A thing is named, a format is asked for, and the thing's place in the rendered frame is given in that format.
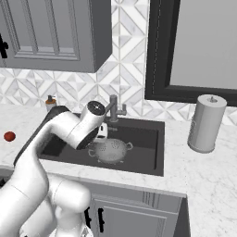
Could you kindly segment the grey upper cupboard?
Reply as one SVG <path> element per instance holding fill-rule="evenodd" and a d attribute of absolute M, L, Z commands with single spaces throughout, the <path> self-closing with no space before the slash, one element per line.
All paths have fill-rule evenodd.
<path fill-rule="evenodd" d="M 95 73 L 112 54 L 111 0 L 0 0 L 0 68 Z"/>

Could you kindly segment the grey metal faucet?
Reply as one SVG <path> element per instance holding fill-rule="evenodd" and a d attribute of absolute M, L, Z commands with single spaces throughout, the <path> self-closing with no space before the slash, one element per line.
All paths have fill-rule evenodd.
<path fill-rule="evenodd" d="M 127 115 L 127 106 L 122 105 L 122 109 L 118 109 L 118 97 L 114 94 L 109 96 L 109 104 L 106 107 L 106 113 L 110 113 L 110 117 L 105 118 L 105 123 L 108 126 L 110 131 L 117 131 L 117 123 L 119 122 L 118 115 L 126 116 Z"/>

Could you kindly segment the white paper towel roll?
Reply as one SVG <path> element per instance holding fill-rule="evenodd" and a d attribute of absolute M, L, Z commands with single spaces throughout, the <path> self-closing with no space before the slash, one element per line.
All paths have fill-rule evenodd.
<path fill-rule="evenodd" d="M 227 101 L 217 95 L 202 94 L 197 98 L 187 141 L 195 152 L 208 154 L 215 149 L 226 106 Z"/>

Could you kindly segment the silver metal colander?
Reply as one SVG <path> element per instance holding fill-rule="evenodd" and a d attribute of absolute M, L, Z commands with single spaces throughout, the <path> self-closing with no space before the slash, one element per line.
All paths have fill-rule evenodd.
<path fill-rule="evenodd" d="M 96 157 L 99 162 L 106 164 L 117 164 L 122 162 L 133 148 L 131 142 L 124 143 L 119 139 L 107 139 L 104 143 L 93 143 L 88 149 L 88 155 Z"/>

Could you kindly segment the black framed window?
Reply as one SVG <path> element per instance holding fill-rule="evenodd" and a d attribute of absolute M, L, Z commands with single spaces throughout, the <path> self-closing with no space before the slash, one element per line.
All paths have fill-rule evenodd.
<path fill-rule="evenodd" d="M 170 75 L 181 0 L 150 0 L 144 99 L 195 104 L 201 94 L 237 107 L 237 89 L 171 85 Z"/>

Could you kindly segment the grey lower cupboard door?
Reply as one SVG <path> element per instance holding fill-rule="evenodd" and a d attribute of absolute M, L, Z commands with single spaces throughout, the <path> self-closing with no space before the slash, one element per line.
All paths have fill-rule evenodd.
<path fill-rule="evenodd" d="M 94 208 L 97 214 L 102 207 L 104 232 L 99 237 L 173 237 L 179 212 L 168 212 L 150 206 L 94 194 Z"/>

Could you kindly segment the soap dispenser bottle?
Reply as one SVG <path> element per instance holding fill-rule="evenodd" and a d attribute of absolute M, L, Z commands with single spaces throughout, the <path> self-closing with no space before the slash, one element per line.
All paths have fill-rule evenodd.
<path fill-rule="evenodd" d="M 45 101 L 45 106 L 46 110 L 50 111 L 54 106 L 56 106 L 56 99 L 52 95 L 49 95 Z"/>

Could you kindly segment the dark grey sink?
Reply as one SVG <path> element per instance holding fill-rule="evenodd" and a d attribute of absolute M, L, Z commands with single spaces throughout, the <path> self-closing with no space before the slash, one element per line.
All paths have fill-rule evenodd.
<path fill-rule="evenodd" d="M 148 175 L 164 176 L 165 123 L 162 121 L 119 118 L 111 123 L 106 117 L 108 137 L 131 142 L 133 148 L 125 160 L 117 164 L 103 164 L 88 154 L 88 149 L 75 150 L 55 135 L 45 145 L 40 158 L 90 167 L 108 168 Z"/>

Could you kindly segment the red apple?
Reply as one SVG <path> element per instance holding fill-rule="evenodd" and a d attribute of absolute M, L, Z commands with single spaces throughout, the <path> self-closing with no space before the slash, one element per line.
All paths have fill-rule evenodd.
<path fill-rule="evenodd" d="M 7 131 L 4 134 L 4 138 L 7 142 L 12 142 L 16 139 L 16 134 L 13 131 Z"/>

